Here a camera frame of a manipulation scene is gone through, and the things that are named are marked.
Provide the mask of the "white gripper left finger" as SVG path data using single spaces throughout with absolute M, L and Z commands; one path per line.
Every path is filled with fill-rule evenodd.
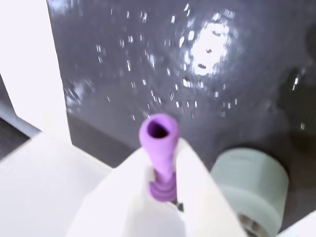
M 148 194 L 152 179 L 149 156 L 139 148 L 84 199 L 67 236 L 178 236 L 177 211 Z

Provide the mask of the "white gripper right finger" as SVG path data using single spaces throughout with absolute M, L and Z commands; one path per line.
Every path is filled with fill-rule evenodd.
M 245 237 L 236 213 L 200 157 L 183 138 L 175 151 L 177 197 L 188 237 Z

